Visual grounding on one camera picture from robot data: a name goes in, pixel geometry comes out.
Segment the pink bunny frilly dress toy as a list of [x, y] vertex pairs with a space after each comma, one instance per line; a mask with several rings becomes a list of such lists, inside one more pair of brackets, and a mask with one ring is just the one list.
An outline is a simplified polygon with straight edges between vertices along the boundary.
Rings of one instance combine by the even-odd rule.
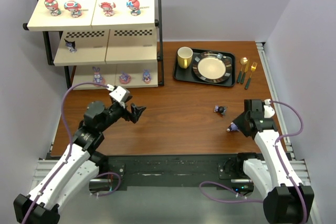
[[114, 8], [116, 7], [116, 4], [114, 2], [102, 2], [99, 4], [99, 7], [103, 10], [103, 13], [107, 17], [111, 17], [115, 14]]

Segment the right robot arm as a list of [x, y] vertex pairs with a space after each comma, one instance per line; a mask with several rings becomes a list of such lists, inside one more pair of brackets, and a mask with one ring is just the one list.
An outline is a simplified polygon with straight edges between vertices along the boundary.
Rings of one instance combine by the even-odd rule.
[[259, 147], [256, 153], [239, 153], [234, 159], [237, 173], [249, 177], [262, 195], [269, 223], [306, 223], [314, 200], [311, 186], [304, 185], [282, 148], [273, 120], [273, 100], [245, 100], [244, 111], [232, 121], [237, 131], [251, 137]]

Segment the pink bunny blue skirt toy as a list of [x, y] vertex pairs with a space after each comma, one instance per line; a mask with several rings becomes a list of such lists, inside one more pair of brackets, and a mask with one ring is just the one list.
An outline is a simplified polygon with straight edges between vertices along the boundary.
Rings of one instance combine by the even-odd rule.
[[141, 14], [140, 2], [138, 0], [128, 0], [127, 8], [130, 9], [130, 13], [132, 16], [138, 16]]

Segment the pink bunny white bonnet toy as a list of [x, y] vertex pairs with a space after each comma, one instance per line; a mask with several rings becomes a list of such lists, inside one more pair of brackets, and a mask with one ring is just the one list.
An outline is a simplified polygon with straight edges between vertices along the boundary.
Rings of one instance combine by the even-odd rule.
[[81, 5], [76, 1], [65, 2], [64, 9], [70, 12], [72, 18], [78, 18], [82, 15]]

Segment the purple bunny holding cake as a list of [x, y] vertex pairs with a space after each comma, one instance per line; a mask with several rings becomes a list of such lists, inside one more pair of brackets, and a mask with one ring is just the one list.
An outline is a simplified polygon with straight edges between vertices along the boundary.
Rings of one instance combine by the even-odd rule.
[[146, 84], [149, 84], [151, 82], [151, 74], [148, 69], [143, 70], [143, 75], [142, 75], [142, 81]]

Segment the black imp purple toy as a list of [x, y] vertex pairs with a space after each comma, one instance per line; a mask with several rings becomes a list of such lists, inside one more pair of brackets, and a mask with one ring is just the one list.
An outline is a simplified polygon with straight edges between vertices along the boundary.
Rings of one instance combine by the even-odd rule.
[[227, 132], [239, 131], [239, 128], [235, 123], [231, 122], [226, 131]]

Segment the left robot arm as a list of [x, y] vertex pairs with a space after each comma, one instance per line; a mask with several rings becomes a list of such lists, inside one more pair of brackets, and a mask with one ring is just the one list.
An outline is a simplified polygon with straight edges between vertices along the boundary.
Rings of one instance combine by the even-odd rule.
[[101, 101], [91, 102], [65, 153], [47, 176], [28, 195], [14, 200], [19, 223], [57, 223], [61, 207], [89, 180], [98, 177], [107, 157], [97, 151], [103, 132], [119, 119], [136, 123], [144, 106], [114, 102], [106, 108]]

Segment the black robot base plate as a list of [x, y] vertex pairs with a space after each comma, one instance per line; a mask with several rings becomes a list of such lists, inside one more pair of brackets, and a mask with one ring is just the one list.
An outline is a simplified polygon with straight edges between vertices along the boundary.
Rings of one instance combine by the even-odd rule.
[[90, 182], [92, 192], [120, 185], [129, 187], [198, 187], [212, 181], [228, 187], [252, 183], [243, 172], [249, 158], [264, 160], [261, 154], [136, 155], [94, 157], [103, 176]]

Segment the pink bunny green hat toy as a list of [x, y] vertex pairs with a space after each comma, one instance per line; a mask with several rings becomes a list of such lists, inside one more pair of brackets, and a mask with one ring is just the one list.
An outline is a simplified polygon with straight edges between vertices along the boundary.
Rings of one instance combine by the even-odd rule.
[[44, 6], [50, 11], [51, 16], [61, 15], [61, 10], [56, 0], [44, 0]]

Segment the purple bunny with pink bow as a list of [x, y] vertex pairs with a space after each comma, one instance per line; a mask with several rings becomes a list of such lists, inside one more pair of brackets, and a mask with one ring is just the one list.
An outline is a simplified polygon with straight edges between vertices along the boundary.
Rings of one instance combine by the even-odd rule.
[[100, 84], [105, 84], [106, 81], [102, 74], [100, 73], [100, 67], [92, 67], [93, 69], [93, 83], [95, 87], [98, 87]]

